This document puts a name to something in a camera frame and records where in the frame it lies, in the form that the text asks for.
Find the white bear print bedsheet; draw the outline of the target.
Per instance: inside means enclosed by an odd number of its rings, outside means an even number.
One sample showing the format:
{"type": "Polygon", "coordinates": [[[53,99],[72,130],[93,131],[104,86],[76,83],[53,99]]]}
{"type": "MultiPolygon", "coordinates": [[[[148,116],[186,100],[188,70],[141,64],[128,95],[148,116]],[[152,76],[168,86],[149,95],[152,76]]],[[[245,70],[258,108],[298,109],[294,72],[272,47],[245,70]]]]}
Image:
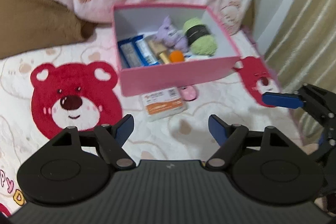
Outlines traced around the white bear print bedsheet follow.
{"type": "Polygon", "coordinates": [[[17,183],[19,166],[48,138],[67,126],[89,130],[125,114],[135,129],[125,151],[135,160],[207,159],[217,148],[208,131],[216,114],[252,130],[277,127],[307,153],[288,110],[259,105],[237,72],[195,86],[197,98],[183,112],[149,121],[140,96],[124,97],[116,83],[112,30],[99,27],[86,43],[24,53],[1,60],[1,212],[11,215],[25,203],[17,183]]]}

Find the blue snack packet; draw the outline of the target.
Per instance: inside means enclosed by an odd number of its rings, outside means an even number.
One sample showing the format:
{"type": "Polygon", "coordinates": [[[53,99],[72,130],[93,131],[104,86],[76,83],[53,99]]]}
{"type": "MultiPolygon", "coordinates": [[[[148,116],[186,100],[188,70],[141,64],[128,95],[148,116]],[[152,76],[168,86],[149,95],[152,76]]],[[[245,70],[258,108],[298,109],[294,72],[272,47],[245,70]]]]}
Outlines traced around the blue snack packet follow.
{"type": "Polygon", "coordinates": [[[143,62],[132,39],[119,41],[118,49],[128,68],[143,67],[143,62]]]}
{"type": "Polygon", "coordinates": [[[137,40],[135,45],[141,54],[141,58],[144,60],[143,64],[145,66],[159,65],[158,59],[155,57],[148,43],[144,39],[137,40]]]}

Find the orange ball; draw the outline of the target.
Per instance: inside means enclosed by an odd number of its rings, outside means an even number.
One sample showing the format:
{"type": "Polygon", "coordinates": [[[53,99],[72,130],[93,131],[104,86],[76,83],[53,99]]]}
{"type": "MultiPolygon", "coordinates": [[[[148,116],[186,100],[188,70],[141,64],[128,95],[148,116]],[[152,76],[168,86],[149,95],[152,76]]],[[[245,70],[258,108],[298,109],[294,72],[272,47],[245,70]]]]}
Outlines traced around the orange ball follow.
{"type": "Polygon", "coordinates": [[[175,51],[171,51],[170,52],[170,54],[169,54],[169,60],[172,63],[179,63],[179,62],[185,61],[185,57],[184,57],[182,51],[175,50],[175,51]]]}

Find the purple plush toy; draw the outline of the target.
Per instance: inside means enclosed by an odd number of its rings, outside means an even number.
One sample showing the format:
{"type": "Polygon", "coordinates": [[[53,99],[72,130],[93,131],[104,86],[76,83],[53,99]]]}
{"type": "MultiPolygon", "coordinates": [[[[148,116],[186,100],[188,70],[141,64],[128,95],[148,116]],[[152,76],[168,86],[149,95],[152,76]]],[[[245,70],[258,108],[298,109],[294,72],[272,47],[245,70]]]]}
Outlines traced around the purple plush toy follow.
{"type": "Polygon", "coordinates": [[[155,41],[162,43],[166,48],[179,50],[183,53],[189,50],[187,38],[173,25],[169,16],[165,17],[159,27],[155,41]]]}

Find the gold cosmetic bottle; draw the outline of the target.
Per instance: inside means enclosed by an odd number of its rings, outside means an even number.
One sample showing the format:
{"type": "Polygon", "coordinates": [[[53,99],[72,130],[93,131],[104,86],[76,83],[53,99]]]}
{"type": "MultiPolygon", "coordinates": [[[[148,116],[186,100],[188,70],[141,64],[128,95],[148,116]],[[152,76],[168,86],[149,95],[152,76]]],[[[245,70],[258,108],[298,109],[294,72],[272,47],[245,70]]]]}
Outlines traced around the gold cosmetic bottle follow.
{"type": "Polygon", "coordinates": [[[159,60],[161,60],[164,64],[171,63],[171,61],[168,57],[167,48],[161,42],[156,42],[154,40],[150,40],[148,42],[148,45],[149,45],[151,51],[154,53],[155,57],[157,57],[159,60]]]}

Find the pink storage box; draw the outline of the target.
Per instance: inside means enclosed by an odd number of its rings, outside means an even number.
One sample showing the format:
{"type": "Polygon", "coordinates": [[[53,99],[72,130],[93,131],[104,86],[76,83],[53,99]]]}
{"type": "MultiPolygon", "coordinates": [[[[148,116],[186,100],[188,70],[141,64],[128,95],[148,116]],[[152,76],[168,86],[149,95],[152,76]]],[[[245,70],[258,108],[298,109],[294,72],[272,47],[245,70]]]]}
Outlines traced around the pink storage box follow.
{"type": "Polygon", "coordinates": [[[191,18],[199,18],[215,37],[218,48],[213,57],[204,60],[125,67],[120,52],[116,52],[116,66],[121,92],[125,97],[149,93],[172,86],[181,87],[206,83],[226,77],[240,52],[220,20],[208,6],[176,3],[138,3],[112,7],[112,42],[137,35],[155,34],[165,17],[170,16],[176,27],[182,28],[191,18]]]}

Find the brown pillow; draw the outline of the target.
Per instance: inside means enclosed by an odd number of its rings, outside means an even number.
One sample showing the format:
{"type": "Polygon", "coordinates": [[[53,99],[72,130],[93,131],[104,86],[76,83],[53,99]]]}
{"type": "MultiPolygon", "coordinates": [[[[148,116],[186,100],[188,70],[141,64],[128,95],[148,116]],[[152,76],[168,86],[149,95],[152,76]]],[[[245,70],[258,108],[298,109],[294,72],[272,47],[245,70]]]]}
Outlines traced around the brown pillow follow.
{"type": "Polygon", "coordinates": [[[1,0],[1,58],[84,42],[95,27],[52,0],[1,0]]]}

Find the clear dental floss box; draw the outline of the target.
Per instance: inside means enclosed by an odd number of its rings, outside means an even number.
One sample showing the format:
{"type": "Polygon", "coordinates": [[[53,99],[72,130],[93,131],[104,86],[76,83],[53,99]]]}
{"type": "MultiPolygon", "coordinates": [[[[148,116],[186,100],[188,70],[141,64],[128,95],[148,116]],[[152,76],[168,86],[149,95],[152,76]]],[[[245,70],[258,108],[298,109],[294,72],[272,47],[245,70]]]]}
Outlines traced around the clear dental floss box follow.
{"type": "Polygon", "coordinates": [[[149,122],[179,114],[186,104],[176,87],[157,90],[140,96],[149,122]]]}

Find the beige striped curtain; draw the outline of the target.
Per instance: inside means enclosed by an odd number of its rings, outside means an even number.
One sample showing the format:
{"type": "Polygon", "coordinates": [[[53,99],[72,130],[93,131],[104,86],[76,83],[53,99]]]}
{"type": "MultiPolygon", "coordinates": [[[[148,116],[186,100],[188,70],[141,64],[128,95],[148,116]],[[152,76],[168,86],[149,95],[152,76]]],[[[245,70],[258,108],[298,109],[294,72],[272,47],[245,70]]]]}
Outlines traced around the beige striped curtain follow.
{"type": "Polygon", "coordinates": [[[294,0],[265,60],[284,91],[335,91],[335,0],[294,0]]]}

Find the green yarn ball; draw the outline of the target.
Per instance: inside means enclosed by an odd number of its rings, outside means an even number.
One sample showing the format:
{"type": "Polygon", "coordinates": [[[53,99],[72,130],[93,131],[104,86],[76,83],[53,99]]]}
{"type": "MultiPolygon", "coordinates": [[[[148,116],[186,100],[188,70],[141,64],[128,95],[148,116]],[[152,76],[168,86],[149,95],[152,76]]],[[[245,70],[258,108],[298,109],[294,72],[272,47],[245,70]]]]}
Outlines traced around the green yarn ball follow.
{"type": "Polygon", "coordinates": [[[218,45],[208,26],[199,18],[191,18],[183,25],[190,51],[195,55],[213,56],[218,45]]]}

